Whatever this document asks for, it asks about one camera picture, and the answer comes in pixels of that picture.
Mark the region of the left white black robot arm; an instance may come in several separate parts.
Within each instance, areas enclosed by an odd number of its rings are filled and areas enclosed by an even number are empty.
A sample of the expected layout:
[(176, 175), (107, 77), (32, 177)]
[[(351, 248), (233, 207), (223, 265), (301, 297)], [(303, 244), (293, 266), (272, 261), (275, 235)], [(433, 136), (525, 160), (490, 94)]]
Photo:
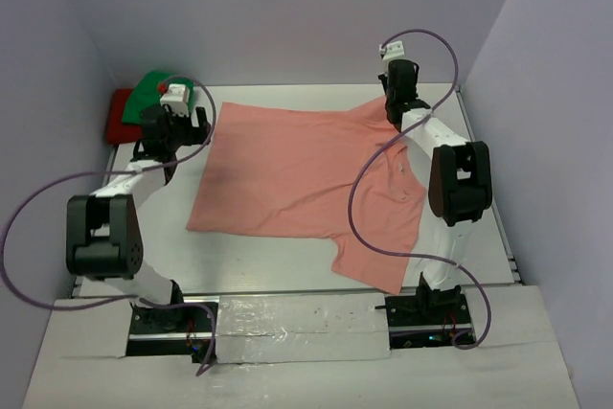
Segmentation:
[(165, 330), (180, 329), (187, 307), (178, 284), (145, 262), (138, 209), (168, 186), (182, 163), (182, 147), (206, 147), (214, 121), (198, 106), (181, 115), (167, 104), (152, 105), (141, 116), (142, 138), (124, 170), (89, 195), (67, 204), (66, 266), (70, 274), (110, 284), (129, 300), (153, 308), (153, 320)]

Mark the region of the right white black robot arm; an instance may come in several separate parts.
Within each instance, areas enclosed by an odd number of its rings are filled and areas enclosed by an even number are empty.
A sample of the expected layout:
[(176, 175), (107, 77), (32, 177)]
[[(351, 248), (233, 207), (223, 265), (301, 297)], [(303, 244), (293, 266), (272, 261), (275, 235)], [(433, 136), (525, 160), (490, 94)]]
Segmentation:
[(420, 67), (405, 58), (386, 58), (379, 76), (386, 96), (388, 121), (404, 130), (430, 159), (428, 204), (437, 218), (433, 237), (436, 261), (420, 273), (419, 285), (430, 291), (419, 296), (416, 311), (428, 324), (447, 315), (445, 291), (455, 288), (452, 272), (465, 260), (465, 241), (474, 223), (492, 203), (488, 145), (470, 141), (432, 115), (432, 108), (418, 96)]

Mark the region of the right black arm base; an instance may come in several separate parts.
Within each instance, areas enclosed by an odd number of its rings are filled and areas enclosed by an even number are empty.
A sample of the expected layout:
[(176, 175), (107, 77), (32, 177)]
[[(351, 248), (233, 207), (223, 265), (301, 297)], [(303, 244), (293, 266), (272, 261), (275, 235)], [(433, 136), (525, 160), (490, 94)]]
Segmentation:
[(386, 297), (375, 310), (386, 315), (392, 350), (475, 343), (467, 300), (458, 285), (448, 290), (420, 285), (412, 295)]

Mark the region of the salmon pink t-shirt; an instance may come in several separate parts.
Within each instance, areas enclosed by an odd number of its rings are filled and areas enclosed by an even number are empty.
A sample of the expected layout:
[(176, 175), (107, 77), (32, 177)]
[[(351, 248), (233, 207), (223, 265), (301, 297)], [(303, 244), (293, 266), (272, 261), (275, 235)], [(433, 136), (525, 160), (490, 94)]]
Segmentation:
[(397, 294), (426, 191), (395, 132), (382, 99), (343, 111), (227, 102), (187, 228), (329, 239), (334, 273)]

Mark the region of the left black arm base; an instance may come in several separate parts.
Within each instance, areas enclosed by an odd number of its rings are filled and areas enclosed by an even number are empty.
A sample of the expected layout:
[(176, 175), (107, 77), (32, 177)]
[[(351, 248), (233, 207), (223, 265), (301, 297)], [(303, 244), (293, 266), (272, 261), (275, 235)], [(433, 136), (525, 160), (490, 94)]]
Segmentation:
[(217, 302), (201, 303), (211, 313), (189, 303), (187, 307), (165, 310), (133, 307), (125, 354), (127, 356), (189, 356), (192, 363), (216, 361), (212, 342), (212, 318)]

